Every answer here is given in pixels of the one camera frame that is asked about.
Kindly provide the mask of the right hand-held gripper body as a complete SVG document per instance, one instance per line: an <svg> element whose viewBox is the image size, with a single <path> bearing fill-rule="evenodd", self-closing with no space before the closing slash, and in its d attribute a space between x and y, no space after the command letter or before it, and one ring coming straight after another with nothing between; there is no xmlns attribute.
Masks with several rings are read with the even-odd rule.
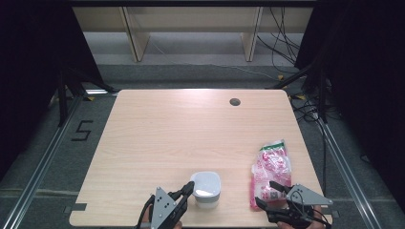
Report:
<svg viewBox="0 0 405 229"><path fill-rule="evenodd" d="M277 223L282 221L292 227L308 227L313 220L319 220L313 216L313 205L333 205L331 199L315 193L304 185L295 184L290 188L290 192L286 194L288 208L276 209L275 212L266 214L269 222ZM325 227L331 227L331 224L323 214L319 221L323 223Z"/></svg>

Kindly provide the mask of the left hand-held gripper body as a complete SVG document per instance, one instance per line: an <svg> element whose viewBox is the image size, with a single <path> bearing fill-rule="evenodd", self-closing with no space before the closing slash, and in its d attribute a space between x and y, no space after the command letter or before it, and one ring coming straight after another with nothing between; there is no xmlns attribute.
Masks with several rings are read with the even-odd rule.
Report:
<svg viewBox="0 0 405 229"><path fill-rule="evenodd" d="M151 229L173 229L182 215L186 212L181 208L180 196L173 200L162 188L158 187L155 193L151 216Z"/></svg>

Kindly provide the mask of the clear plastic bag red print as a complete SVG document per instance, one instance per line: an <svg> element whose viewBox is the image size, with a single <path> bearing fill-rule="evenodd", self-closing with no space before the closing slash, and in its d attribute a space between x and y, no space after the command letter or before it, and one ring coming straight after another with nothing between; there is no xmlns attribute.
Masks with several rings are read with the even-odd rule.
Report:
<svg viewBox="0 0 405 229"><path fill-rule="evenodd" d="M283 139L264 145L251 166L250 208L258 210L255 198L267 204L279 203L286 194L272 188L269 183L275 181L283 186L291 185L291 165L288 150Z"/></svg>

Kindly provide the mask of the clear jar with white lid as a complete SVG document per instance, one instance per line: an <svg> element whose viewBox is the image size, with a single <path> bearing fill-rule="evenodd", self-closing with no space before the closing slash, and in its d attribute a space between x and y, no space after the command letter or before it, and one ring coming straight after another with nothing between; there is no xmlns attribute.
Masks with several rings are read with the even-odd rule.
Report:
<svg viewBox="0 0 405 229"><path fill-rule="evenodd" d="M193 174L190 180L194 182L193 196L198 207L212 209L218 206L222 184L217 173L198 172Z"/></svg>

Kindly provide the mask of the person's right hand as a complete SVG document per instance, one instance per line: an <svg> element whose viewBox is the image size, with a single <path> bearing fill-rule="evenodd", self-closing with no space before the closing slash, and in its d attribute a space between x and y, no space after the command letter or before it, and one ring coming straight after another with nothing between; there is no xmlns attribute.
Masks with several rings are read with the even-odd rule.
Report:
<svg viewBox="0 0 405 229"><path fill-rule="evenodd" d="M313 208L313 216L316 219L320 220L322 218L322 214L321 214L322 209L321 209L321 207L318 206L318 205L313 205L312 208ZM308 226L306 229L325 229L325 225L323 223L321 223L319 220L318 221L313 220L311 222L311 225ZM288 223L285 223L285 222L282 222L282 221L279 221L277 223L277 227L279 229L296 229L295 227L292 227Z"/></svg>

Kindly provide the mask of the black metal stand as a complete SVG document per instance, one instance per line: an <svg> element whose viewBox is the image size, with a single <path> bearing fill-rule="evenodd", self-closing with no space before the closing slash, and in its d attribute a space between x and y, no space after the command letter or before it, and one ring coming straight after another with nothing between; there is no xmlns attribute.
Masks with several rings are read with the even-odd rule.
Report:
<svg viewBox="0 0 405 229"><path fill-rule="evenodd" d="M83 71L71 67L64 67L58 75L58 98L59 98L59 125L62 126L68 118L68 105L66 89L69 89L73 96L84 96L87 92L82 83L90 82L107 93L118 93L118 90L103 82L101 78L96 79Z"/></svg>
<svg viewBox="0 0 405 229"><path fill-rule="evenodd" d="M312 92L317 90L318 92L318 103L317 103L317 113L318 116L324 123L327 123L326 119L326 73L322 67L322 63L319 61L312 61L302 70L294 73L285 80L282 80L272 89L282 89L285 86L291 84L292 82L298 80L300 77L306 76L307 79L304 82L303 89L305 92Z"/></svg>

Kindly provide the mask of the black curtain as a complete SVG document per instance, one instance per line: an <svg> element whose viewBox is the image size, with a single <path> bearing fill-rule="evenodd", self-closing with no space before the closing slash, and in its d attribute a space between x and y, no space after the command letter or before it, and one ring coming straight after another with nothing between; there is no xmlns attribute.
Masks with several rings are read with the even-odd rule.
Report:
<svg viewBox="0 0 405 229"><path fill-rule="evenodd" d="M0 180L32 137L58 84L102 77L71 6L0 0Z"/></svg>
<svg viewBox="0 0 405 229"><path fill-rule="evenodd" d="M336 105L405 212L405 0L317 0L296 67L324 45Z"/></svg>

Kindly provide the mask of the light wooden shelf unit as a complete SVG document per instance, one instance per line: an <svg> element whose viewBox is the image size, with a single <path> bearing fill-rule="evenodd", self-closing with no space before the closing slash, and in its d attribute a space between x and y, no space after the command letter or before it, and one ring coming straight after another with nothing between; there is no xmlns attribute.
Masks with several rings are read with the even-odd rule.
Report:
<svg viewBox="0 0 405 229"><path fill-rule="evenodd" d="M136 62L142 60L152 32L237 32L250 62L260 32L283 27L287 33L303 33L312 8L75 7L74 13L83 31L124 32Z"/></svg>

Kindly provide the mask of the long aluminium floor rail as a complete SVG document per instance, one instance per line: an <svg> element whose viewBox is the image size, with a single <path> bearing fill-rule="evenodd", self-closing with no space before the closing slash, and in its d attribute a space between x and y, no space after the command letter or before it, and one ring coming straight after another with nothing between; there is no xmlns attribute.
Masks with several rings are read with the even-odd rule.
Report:
<svg viewBox="0 0 405 229"><path fill-rule="evenodd" d="M323 120L319 121L320 129L326 137L326 141L330 146L330 154L336 164L336 167L341 174L352 200L363 219L367 229L382 229L379 220L376 217L375 211L370 202L366 198L363 189L360 187L352 169L345 159L335 137L333 136L330 127Z"/></svg>
<svg viewBox="0 0 405 229"><path fill-rule="evenodd" d="M35 170L32 173L32 176L29 179L28 184L20 192L20 195L11 208L8 216L6 217L5 222L0 229L18 229L20 223L22 222L24 216L26 215L32 200L35 196L35 193L40 186L44 176L46 175L58 149L62 143L63 137L67 133L68 128L70 127L71 120L77 110L82 98L77 96L74 97L71 103L71 106L68 110L66 119L57 127L53 138L48 145L45 153L39 160Z"/></svg>

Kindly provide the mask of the short silver floor rail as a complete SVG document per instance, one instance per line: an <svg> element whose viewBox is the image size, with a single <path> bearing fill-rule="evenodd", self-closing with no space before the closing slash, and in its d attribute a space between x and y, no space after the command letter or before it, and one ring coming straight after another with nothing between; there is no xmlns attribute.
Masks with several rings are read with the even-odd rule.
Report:
<svg viewBox="0 0 405 229"><path fill-rule="evenodd" d="M118 92L108 92L106 90L103 89L90 89L90 90L85 90L85 93L88 95L99 95L99 94L111 94L111 95L115 95L118 94Z"/></svg>

